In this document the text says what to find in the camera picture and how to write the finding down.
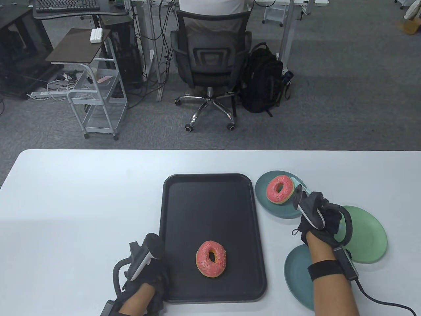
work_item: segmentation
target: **wrist strap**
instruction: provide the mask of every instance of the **wrist strap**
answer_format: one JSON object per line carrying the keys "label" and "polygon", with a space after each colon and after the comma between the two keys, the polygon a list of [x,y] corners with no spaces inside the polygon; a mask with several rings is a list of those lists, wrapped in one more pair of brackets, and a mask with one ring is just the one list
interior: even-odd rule
{"label": "wrist strap", "polygon": [[309,266],[308,270],[312,281],[322,276],[344,273],[338,260],[319,261]]}

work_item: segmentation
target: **chrome chair base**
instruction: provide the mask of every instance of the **chrome chair base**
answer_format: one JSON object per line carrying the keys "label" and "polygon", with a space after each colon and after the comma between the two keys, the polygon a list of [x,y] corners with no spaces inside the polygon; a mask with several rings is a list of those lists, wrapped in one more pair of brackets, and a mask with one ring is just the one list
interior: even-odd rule
{"label": "chrome chair base", "polygon": [[175,99],[174,101],[175,101],[176,105],[181,105],[181,100],[183,100],[183,99],[204,101],[204,103],[193,114],[192,118],[190,119],[190,123],[186,124],[184,129],[186,131],[189,131],[189,132],[193,131],[193,127],[194,127],[194,125],[197,121],[197,118],[200,116],[202,111],[208,105],[211,104],[211,105],[216,106],[219,110],[221,110],[229,118],[230,123],[226,126],[226,128],[229,131],[233,131],[235,129],[235,121],[234,121],[234,117],[236,116],[235,107],[233,108],[234,109],[234,115],[233,115],[230,110],[228,110],[225,106],[223,106],[221,103],[218,102],[218,100],[228,98],[228,97],[235,97],[235,93],[234,92],[227,92],[227,93],[224,93],[220,96],[213,96],[213,88],[208,88],[207,96],[193,96],[191,94],[186,94],[186,95],[180,96],[177,99]]}

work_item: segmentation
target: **pink frosted donut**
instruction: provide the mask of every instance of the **pink frosted donut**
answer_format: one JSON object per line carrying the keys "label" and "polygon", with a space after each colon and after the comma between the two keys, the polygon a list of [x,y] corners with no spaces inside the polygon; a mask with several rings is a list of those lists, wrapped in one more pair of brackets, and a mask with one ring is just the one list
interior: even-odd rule
{"label": "pink frosted donut", "polygon": [[[215,256],[215,262],[209,258],[209,253]],[[220,276],[226,267],[226,252],[223,246],[215,241],[205,241],[196,252],[196,265],[200,273],[208,278]]]}
{"label": "pink frosted donut", "polygon": [[266,189],[266,197],[275,204],[282,204],[288,201],[294,192],[294,183],[291,178],[285,175],[278,176],[269,182]]}

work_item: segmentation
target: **black backpack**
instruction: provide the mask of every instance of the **black backpack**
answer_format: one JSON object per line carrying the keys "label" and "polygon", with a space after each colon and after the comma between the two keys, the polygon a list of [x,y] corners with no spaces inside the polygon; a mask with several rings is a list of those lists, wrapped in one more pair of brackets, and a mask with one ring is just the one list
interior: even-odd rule
{"label": "black backpack", "polygon": [[247,111],[266,111],[272,116],[269,109],[279,106],[283,92],[285,90],[286,93],[294,76],[289,71],[288,75],[283,76],[282,70],[283,63],[277,60],[266,43],[259,43],[253,47],[238,86],[241,103]]}

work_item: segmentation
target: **black keyboard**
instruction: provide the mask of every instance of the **black keyboard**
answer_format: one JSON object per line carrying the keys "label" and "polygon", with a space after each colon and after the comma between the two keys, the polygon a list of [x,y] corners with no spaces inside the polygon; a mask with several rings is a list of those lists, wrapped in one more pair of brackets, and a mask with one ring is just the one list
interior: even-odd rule
{"label": "black keyboard", "polygon": [[96,0],[35,0],[35,10],[42,12],[97,11]]}

